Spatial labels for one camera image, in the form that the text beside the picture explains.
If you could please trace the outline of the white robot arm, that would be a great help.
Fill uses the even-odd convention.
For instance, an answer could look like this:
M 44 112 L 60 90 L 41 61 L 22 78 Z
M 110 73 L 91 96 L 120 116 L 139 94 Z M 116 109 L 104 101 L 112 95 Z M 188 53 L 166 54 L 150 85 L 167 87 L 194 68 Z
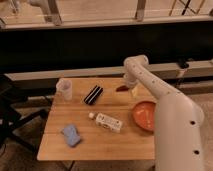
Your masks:
M 200 127 L 204 112 L 183 92 L 152 74 L 145 55 L 124 60 L 128 88 L 138 82 L 156 98 L 155 171 L 205 171 Z

